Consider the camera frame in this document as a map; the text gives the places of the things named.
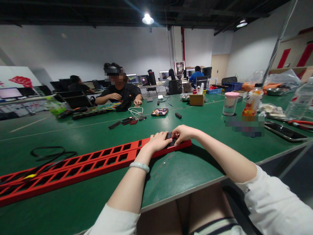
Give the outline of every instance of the blue basket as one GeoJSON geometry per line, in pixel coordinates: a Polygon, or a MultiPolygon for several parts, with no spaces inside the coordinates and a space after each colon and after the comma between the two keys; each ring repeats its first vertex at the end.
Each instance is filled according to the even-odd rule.
{"type": "Polygon", "coordinates": [[[225,88],[225,91],[230,92],[233,90],[241,90],[243,83],[223,83],[223,86],[228,86],[228,88],[225,88]]]}
{"type": "Polygon", "coordinates": [[[221,92],[222,92],[222,88],[214,89],[214,90],[209,90],[209,89],[206,90],[207,94],[217,94],[217,93],[221,93],[221,92]]]}

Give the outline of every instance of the hand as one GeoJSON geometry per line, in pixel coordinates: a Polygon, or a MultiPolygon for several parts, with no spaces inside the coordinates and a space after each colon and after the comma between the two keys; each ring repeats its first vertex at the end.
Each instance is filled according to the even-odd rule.
{"type": "Polygon", "coordinates": [[[110,100],[121,100],[122,96],[120,94],[117,94],[117,93],[112,93],[112,94],[109,94],[109,98],[110,98],[110,100]]]}
{"type": "Polygon", "coordinates": [[[134,105],[137,105],[137,106],[142,105],[142,101],[139,100],[139,99],[135,99],[134,100],[134,105]]]}
{"type": "Polygon", "coordinates": [[[194,139],[198,136],[199,132],[201,131],[185,125],[176,127],[172,133],[172,137],[178,138],[175,142],[175,147],[177,147],[184,140],[194,139]]]}
{"type": "Polygon", "coordinates": [[[168,131],[156,133],[150,136],[150,141],[144,146],[149,148],[151,151],[156,152],[164,149],[169,143],[172,142],[172,138],[165,139],[168,131]]]}

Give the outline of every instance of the black ceiling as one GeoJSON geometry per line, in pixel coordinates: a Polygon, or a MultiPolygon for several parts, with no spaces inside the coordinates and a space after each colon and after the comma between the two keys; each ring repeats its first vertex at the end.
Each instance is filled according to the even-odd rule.
{"type": "Polygon", "coordinates": [[[0,24],[146,26],[236,30],[243,17],[250,23],[289,0],[0,0],[0,24]]]}

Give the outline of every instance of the ceiling light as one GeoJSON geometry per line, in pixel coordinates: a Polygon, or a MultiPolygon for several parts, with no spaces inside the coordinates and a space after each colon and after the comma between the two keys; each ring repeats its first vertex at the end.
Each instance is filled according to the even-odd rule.
{"type": "Polygon", "coordinates": [[[145,14],[143,19],[142,19],[142,22],[144,24],[153,24],[154,23],[154,19],[152,19],[149,14],[145,14]]]}
{"type": "Polygon", "coordinates": [[[236,27],[240,28],[240,27],[246,26],[247,24],[248,23],[246,22],[246,19],[243,18],[236,27]]]}

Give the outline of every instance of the phone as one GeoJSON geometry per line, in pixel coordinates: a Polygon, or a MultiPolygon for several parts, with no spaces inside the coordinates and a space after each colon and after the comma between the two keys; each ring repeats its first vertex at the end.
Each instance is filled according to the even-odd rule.
{"type": "Polygon", "coordinates": [[[266,129],[291,142],[306,141],[307,139],[307,136],[283,127],[275,122],[266,121],[264,125],[266,129]]]}

